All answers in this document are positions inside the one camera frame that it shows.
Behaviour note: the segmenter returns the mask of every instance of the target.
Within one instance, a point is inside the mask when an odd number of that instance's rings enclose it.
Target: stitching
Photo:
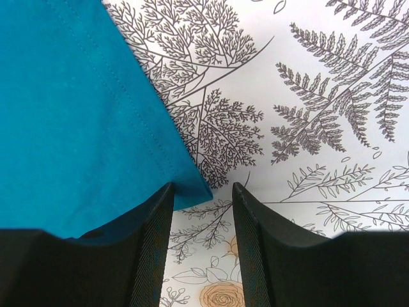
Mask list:
[[[114,98],[114,100],[115,100],[119,105],[121,105],[119,99],[117,98],[117,96],[115,95],[115,93],[112,91],[111,87],[108,86],[108,84],[102,79],[102,76],[101,76],[101,75],[98,73],[98,71],[96,70],[96,68],[95,68],[95,66],[94,66],[94,64],[93,64],[93,62],[92,62],[92,60],[91,60],[91,58],[90,58],[88,52],[87,52],[87,51],[85,50],[85,48],[80,44],[80,42],[78,41],[78,39],[77,39],[77,37],[76,37],[74,31],[73,31],[72,28],[70,27],[70,25],[68,25],[67,22],[65,21],[65,19],[62,18],[62,16],[57,12],[56,8],[55,8],[53,5],[50,4],[49,0],[45,0],[45,2],[51,7],[51,9],[54,11],[54,13],[61,19],[61,21],[63,22],[63,24],[69,29],[69,31],[71,32],[71,35],[74,37],[75,42],[77,43],[77,45],[81,48],[81,50],[82,50],[82,51],[85,53],[85,55],[87,56],[88,61],[90,62],[91,66],[92,66],[93,70],[95,71],[96,75],[98,76],[99,80],[102,82],[102,84],[103,84],[106,88],[109,89],[109,92],[111,93],[111,95],[112,95],[112,97]],[[133,126],[135,129],[137,129],[137,127],[133,124],[132,121],[130,121],[130,123],[132,124],[132,126]],[[142,142],[146,145],[146,148],[150,151],[150,154],[151,154],[151,156],[153,157],[153,156],[154,156],[154,155],[153,155],[153,152],[152,152],[152,150],[150,149],[150,147],[146,144],[145,140],[144,140],[143,138],[140,138],[140,139],[141,139]],[[163,168],[161,167],[161,165],[160,165],[157,161],[155,161],[155,163],[156,163],[156,165],[160,168],[160,170],[162,171],[162,173],[165,175],[165,172],[164,172]]]
[[[105,59],[104,55],[102,54],[101,50],[99,49],[99,46],[96,44],[96,42],[94,41],[94,39],[92,39],[92,37],[89,35],[88,31],[86,30],[86,28],[84,27],[84,24],[82,23],[82,20],[80,19],[78,13],[74,10],[74,8],[72,6],[70,6],[70,4],[67,2],[67,0],[63,0],[65,2],[65,4],[71,9],[71,11],[73,12],[73,14],[78,18],[80,24],[82,25],[82,27],[85,30],[85,33],[87,34],[89,40],[91,40],[92,44],[94,45],[94,47],[98,50],[98,53],[100,54],[102,60],[104,61],[106,67],[109,69],[110,73],[112,74],[112,76],[115,78],[116,82],[119,84],[119,86],[121,87],[121,89],[123,90],[123,92],[126,94],[127,98],[129,99],[129,102],[132,105],[132,108],[135,111],[135,114],[137,115],[137,117],[140,119],[140,121],[142,122],[142,124],[145,126],[146,130],[149,132],[149,134],[151,135],[151,137],[153,138],[154,142],[156,143],[156,145],[158,146],[159,150],[164,154],[167,162],[169,163],[170,167],[171,167],[171,171],[173,173],[173,175],[175,176],[175,170],[173,168],[173,165],[171,163],[171,161],[169,160],[169,157],[166,155],[164,149],[162,148],[162,146],[160,145],[160,143],[158,142],[157,138],[153,135],[152,131],[149,129],[148,125],[146,124],[146,122],[143,120],[143,118],[141,117],[141,115],[138,113],[137,108],[134,104],[134,100],[132,99],[132,97],[130,96],[129,92],[127,91],[127,89],[124,87],[124,85],[121,83],[121,81],[119,80],[118,76],[113,72],[111,66],[108,64],[107,60]]]

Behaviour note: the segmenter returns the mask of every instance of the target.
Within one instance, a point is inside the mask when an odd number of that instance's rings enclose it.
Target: blue cloth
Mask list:
[[[166,182],[212,194],[99,0],[0,9],[0,228],[78,237]]]

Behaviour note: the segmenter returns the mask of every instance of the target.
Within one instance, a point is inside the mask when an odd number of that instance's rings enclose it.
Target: teal fabric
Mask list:
[[[99,0],[0,9],[0,228],[78,237],[166,182],[212,194]]]

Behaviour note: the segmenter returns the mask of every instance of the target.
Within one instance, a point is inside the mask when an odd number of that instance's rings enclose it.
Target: stitched seam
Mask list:
[[[91,60],[91,57],[89,56],[89,54],[88,54],[88,52],[86,51],[86,49],[85,49],[85,48],[80,44],[80,42],[78,41],[78,39],[77,39],[77,37],[76,37],[74,31],[72,30],[72,28],[67,24],[67,22],[65,21],[65,19],[62,18],[62,16],[57,12],[56,8],[53,7],[53,5],[51,5],[51,4],[49,3],[49,0],[45,0],[45,2],[51,7],[51,9],[54,11],[54,13],[61,19],[61,21],[63,22],[63,24],[64,24],[64,25],[68,28],[68,30],[71,32],[71,35],[74,37],[75,42],[77,43],[77,45],[81,48],[81,50],[82,50],[82,51],[85,53],[85,55],[87,56],[88,61],[90,62],[91,66],[92,66],[93,70],[95,71],[96,75],[98,76],[99,80],[102,82],[102,84],[103,84],[106,88],[109,89],[109,92],[111,93],[111,95],[112,95],[112,97],[114,98],[114,100],[115,100],[119,105],[121,105],[120,100],[117,98],[117,96],[115,95],[115,93],[112,91],[111,87],[108,86],[108,84],[102,79],[102,76],[98,73],[97,69],[95,68],[95,66],[94,66],[94,64],[93,64],[93,62],[92,62],[92,60]],[[137,127],[133,124],[132,121],[130,121],[130,123],[132,124],[132,126],[133,126],[135,129],[137,129]],[[153,157],[153,152],[152,152],[152,150],[150,150],[150,147],[146,144],[145,140],[144,140],[143,138],[140,138],[140,139],[141,139],[142,142],[146,145],[146,148],[148,148],[148,150],[149,150],[150,153],[151,153],[151,156]],[[155,161],[155,163],[156,163],[156,165],[160,168],[160,170],[162,171],[162,173],[165,175],[165,172],[164,172],[163,168],[161,167],[161,165],[160,165],[157,161]]]
[[[124,85],[121,83],[121,81],[119,80],[118,76],[113,72],[111,66],[108,64],[107,60],[105,59],[104,55],[102,54],[101,50],[99,49],[99,46],[96,44],[96,42],[94,41],[94,39],[92,39],[92,37],[89,35],[88,31],[86,30],[86,28],[84,27],[84,24],[82,23],[82,20],[80,19],[78,13],[74,10],[74,8],[72,6],[70,6],[70,4],[67,2],[67,0],[63,0],[66,5],[71,9],[71,11],[73,12],[73,14],[78,18],[80,24],[82,25],[83,29],[85,30],[85,33],[87,34],[89,40],[91,40],[92,44],[94,45],[94,47],[98,50],[98,53],[100,54],[102,60],[104,61],[106,67],[109,69],[111,75],[115,78],[116,82],[119,84],[119,86],[121,87],[121,89],[125,92],[127,98],[129,99],[129,102],[132,105],[132,108],[134,109],[135,114],[138,116],[138,118],[140,119],[140,121],[142,122],[142,124],[145,126],[146,130],[149,132],[149,134],[151,135],[151,137],[153,138],[154,142],[156,143],[156,145],[158,146],[159,150],[164,154],[164,156],[166,157],[167,162],[169,163],[170,167],[171,167],[171,171],[173,173],[173,175],[175,176],[175,170],[173,168],[173,165],[169,159],[169,157],[166,155],[164,149],[162,148],[162,146],[160,145],[160,143],[158,142],[157,138],[153,135],[152,131],[149,129],[148,125],[146,124],[146,122],[143,120],[143,118],[141,117],[141,115],[138,113],[137,108],[134,104],[134,100],[132,99],[132,97],[130,96],[129,92],[127,91],[127,89],[124,87]]]

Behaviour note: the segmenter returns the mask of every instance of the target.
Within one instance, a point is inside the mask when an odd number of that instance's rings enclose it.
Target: patterned tablecloth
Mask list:
[[[409,1],[106,0],[214,189],[161,307],[243,307],[231,184],[308,230],[409,230]]]

